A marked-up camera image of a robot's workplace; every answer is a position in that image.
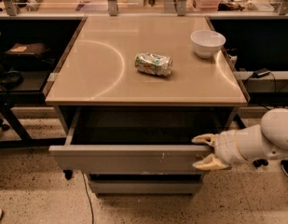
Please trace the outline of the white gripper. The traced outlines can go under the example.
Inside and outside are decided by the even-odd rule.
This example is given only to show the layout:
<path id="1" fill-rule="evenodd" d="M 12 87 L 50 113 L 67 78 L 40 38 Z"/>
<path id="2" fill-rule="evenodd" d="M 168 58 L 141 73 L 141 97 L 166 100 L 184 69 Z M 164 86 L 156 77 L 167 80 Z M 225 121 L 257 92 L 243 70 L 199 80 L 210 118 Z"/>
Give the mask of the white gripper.
<path id="1" fill-rule="evenodd" d="M 246 160 L 240 154 L 236 132 L 234 130 L 221 132 L 218 135 L 205 133 L 195 136 L 191 140 L 194 144 L 205 144 L 214 147 L 214 154 L 208 155 L 201 161 L 192 164 L 201 171 L 223 170 L 229 165 L 243 164 Z"/>

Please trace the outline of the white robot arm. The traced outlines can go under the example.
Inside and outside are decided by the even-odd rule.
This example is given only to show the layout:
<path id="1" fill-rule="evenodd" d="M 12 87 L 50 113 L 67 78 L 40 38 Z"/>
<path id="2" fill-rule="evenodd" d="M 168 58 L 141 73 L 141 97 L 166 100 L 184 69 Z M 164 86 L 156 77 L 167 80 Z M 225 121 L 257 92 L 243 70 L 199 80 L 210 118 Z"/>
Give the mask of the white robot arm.
<path id="1" fill-rule="evenodd" d="M 269 110 L 259 124 L 241 130 L 201 134 L 192 142 L 213 148 L 213 153 L 192 164 L 202 171 L 226 169 L 259 159 L 288 158 L 288 109 Z"/>

